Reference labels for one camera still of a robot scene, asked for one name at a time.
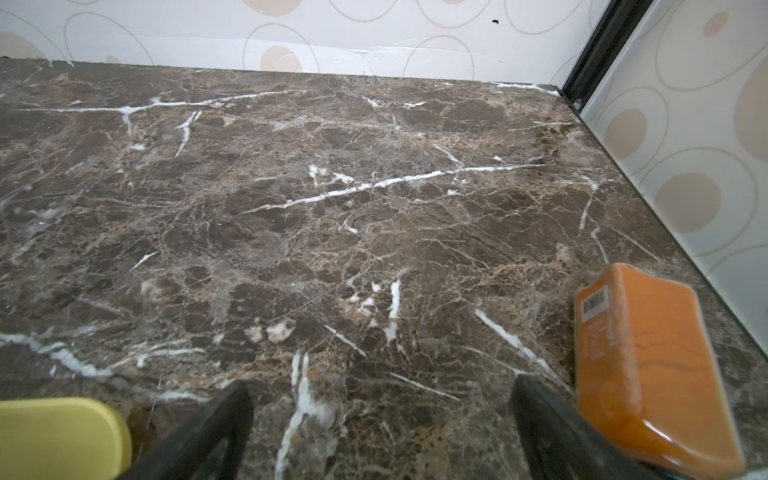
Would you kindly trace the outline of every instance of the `beige dot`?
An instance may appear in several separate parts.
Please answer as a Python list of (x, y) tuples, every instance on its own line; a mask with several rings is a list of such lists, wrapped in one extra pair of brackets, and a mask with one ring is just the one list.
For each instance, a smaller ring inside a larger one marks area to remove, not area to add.
[(45, 58), (29, 40), (10, 31), (0, 31), (0, 57)]
[(636, 108), (622, 111), (605, 129), (603, 145), (616, 160), (632, 155), (645, 139), (648, 122), (645, 114)]
[(707, 23), (704, 25), (704, 36), (713, 37), (717, 35), (720, 33), (720, 30), (723, 29), (726, 22), (728, 22), (727, 12), (720, 12), (712, 15), (712, 18), (707, 20)]
[(768, 57), (746, 80), (733, 109), (733, 129), (744, 150), (768, 162)]
[(243, 3), (259, 13), (280, 17), (296, 10), (301, 0), (243, 0)]
[(704, 174), (675, 175), (656, 192), (654, 210), (673, 232), (695, 232), (706, 227), (720, 211), (720, 188)]
[(296, 55), (281, 45), (273, 45), (264, 51), (260, 68), (264, 71), (303, 71)]

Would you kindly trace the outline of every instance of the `white sticker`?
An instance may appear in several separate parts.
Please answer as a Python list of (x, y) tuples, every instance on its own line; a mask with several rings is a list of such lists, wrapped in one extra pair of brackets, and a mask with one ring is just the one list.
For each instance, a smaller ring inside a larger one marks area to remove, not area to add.
[(592, 293), (587, 299), (581, 302), (581, 322), (584, 323), (599, 313), (608, 310), (610, 301), (608, 299), (608, 285), (597, 292)]

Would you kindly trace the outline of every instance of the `orange soap bar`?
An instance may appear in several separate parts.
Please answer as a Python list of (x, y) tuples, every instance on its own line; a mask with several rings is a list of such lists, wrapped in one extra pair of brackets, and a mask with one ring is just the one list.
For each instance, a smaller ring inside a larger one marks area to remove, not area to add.
[(701, 479), (743, 470), (694, 289), (614, 263), (574, 309), (582, 416), (638, 460)]

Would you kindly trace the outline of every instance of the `yellow object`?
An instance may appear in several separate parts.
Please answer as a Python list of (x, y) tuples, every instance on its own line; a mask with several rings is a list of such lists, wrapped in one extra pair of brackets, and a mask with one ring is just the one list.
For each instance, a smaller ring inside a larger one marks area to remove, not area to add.
[(574, 306), (582, 416), (637, 459), (702, 479), (743, 470), (694, 289), (614, 263)]
[(131, 463), (128, 427), (91, 399), (0, 402), (0, 478), (111, 480)]

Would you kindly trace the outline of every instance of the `yellow container lid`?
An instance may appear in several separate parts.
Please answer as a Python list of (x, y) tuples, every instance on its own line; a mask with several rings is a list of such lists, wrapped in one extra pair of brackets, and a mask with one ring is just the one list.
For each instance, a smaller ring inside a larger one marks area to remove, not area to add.
[(91, 399), (0, 402), (0, 478), (111, 480), (131, 463), (128, 427)]

